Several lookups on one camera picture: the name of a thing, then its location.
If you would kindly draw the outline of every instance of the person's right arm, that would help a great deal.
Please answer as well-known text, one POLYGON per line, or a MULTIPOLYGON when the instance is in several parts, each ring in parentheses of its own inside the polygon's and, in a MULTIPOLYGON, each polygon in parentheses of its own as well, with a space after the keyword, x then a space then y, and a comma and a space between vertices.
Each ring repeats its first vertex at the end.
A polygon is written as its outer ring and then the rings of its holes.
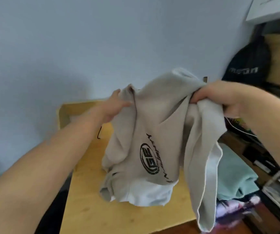
POLYGON ((225 105, 226 117, 241 117, 280 165, 280 99, 240 83, 217 81, 201 88, 191 103, 209 98, 225 105))

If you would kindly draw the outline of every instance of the hand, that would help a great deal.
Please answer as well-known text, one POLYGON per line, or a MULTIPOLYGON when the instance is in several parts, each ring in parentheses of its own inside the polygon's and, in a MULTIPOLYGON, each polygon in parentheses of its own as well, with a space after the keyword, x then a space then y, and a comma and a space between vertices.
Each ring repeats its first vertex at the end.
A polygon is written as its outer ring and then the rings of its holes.
POLYGON ((241 111, 241 102, 245 94, 256 88, 235 82, 216 81, 196 91, 190 99, 194 104, 209 98, 215 103, 223 104, 224 115, 229 118, 238 118, 241 111))
POLYGON ((120 90, 115 90, 111 97, 99 105, 104 117, 103 123, 112 121, 112 119, 122 110, 123 107, 130 107, 132 102, 124 101, 118 97, 120 90))

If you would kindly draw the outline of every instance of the mint green garment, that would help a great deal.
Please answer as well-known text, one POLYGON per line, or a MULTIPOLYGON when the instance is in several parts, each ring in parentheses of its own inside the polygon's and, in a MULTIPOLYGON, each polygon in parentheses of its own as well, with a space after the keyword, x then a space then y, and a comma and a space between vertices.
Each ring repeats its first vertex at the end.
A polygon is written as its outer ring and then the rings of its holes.
POLYGON ((243 198, 259 190, 255 184, 258 175, 227 145, 219 144, 223 156, 218 165, 217 199, 243 198))

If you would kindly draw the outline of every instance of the white wall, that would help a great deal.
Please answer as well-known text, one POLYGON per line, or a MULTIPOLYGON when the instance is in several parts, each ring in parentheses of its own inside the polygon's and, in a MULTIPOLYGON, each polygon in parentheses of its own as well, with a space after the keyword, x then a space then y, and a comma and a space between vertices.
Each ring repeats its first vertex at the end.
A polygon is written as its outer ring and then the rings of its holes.
POLYGON ((0 173, 56 129, 68 101, 173 67, 221 78, 252 0, 0 0, 0 173))

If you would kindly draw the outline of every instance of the person's left hand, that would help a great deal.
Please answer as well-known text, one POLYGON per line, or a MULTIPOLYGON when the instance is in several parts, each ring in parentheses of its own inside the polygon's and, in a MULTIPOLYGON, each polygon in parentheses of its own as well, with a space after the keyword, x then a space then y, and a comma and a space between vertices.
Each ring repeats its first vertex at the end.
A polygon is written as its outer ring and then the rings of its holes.
POLYGON ((118 97, 119 92, 120 90, 115 90, 109 99, 99 105, 104 116, 103 123, 112 121, 123 107, 130 107, 132 105, 132 102, 120 99, 118 97))

